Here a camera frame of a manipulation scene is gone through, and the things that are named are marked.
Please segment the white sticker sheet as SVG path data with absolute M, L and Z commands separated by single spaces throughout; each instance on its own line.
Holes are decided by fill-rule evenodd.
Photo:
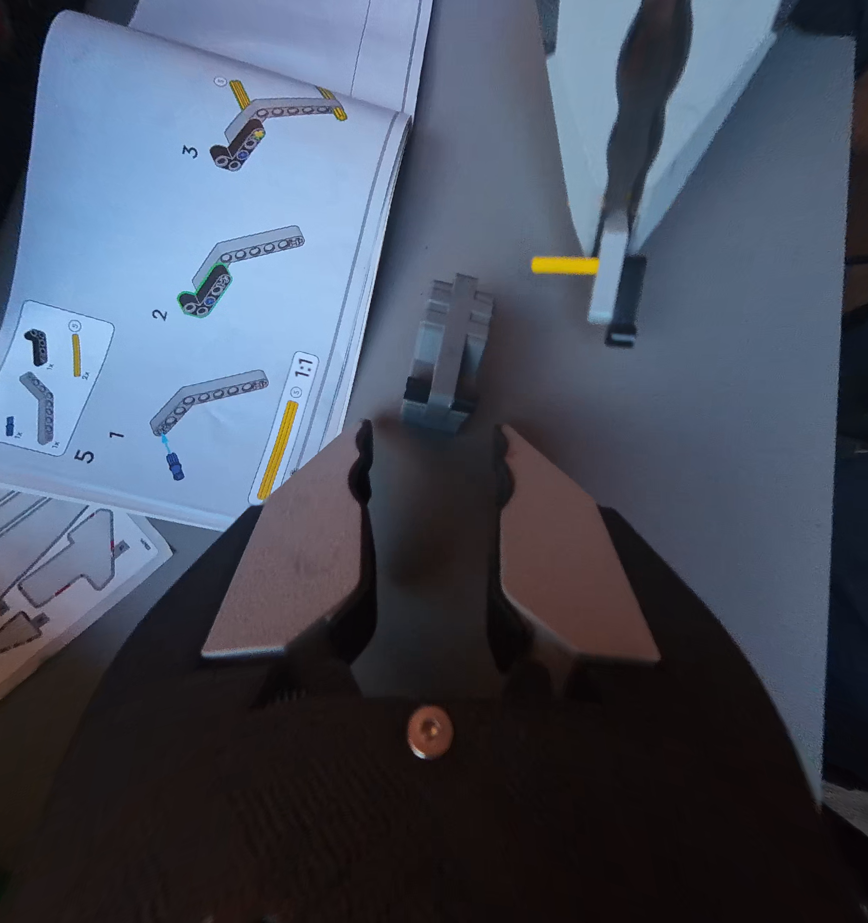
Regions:
M 172 555 L 144 517 L 0 474 L 0 700 Z

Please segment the grey black beam yellow axle assembly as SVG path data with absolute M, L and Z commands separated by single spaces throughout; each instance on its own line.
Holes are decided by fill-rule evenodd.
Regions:
M 595 257 L 533 257 L 534 274 L 592 276 L 587 321 L 604 328 L 607 347 L 630 349 L 637 339 L 637 317 L 646 271 L 643 255 L 632 254 L 629 217 L 608 214 L 601 228 Z

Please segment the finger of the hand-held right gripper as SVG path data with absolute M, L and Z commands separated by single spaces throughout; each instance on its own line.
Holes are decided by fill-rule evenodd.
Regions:
M 763 62 L 778 1 L 642 2 L 625 42 L 625 104 L 639 129 L 629 231 L 650 235 Z M 640 85 L 634 86 L 639 79 Z
M 608 184 L 616 121 L 616 69 L 639 1 L 560 1 L 555 50 L 546 59 L 570 218 L 593 242 Z

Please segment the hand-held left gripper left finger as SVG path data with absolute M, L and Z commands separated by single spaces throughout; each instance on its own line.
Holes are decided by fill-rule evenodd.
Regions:
M 373 460 L 373 425 L 363 420 L 263 503 L 205 660 L 278 658 L 302 675 L 352 674 L 377 627 Z

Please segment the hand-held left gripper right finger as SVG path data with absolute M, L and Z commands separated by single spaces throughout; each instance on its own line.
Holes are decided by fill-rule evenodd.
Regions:
M 508 424 L 496 427 L 486 634 L 498 670 L 547 637 L 577 659 L 660 662 L 595 500 Z

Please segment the white instruction booklet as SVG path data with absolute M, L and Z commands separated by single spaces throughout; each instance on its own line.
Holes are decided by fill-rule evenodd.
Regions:
M 51 24 L 0 486 L 223 530 L 341 432 L 432 2 Z

